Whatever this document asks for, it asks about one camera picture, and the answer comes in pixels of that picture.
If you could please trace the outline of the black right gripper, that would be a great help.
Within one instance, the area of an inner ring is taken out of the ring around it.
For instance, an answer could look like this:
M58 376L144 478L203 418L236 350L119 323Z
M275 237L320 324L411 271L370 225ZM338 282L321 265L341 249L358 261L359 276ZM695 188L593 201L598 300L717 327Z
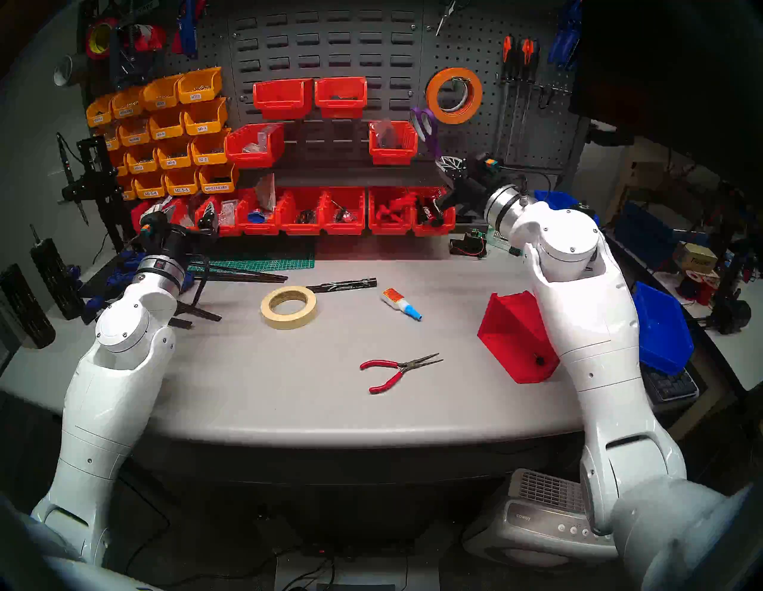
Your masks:
M438 175L449 182L451 189L439 196L439 210L462 207L467 212L483 215L488 198L494 193L494 173L470 175L467 161L453 155L442 155L435 160Z

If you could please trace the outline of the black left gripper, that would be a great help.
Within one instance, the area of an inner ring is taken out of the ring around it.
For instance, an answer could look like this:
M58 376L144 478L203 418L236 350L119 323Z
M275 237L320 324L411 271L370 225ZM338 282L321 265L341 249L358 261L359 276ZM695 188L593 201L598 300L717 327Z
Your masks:
M157 201L146 210L146 216L165 213L169 201ZM166 222L162 230L162 253L207 253L218 240L216 209L212 200L201 208L197 229Z

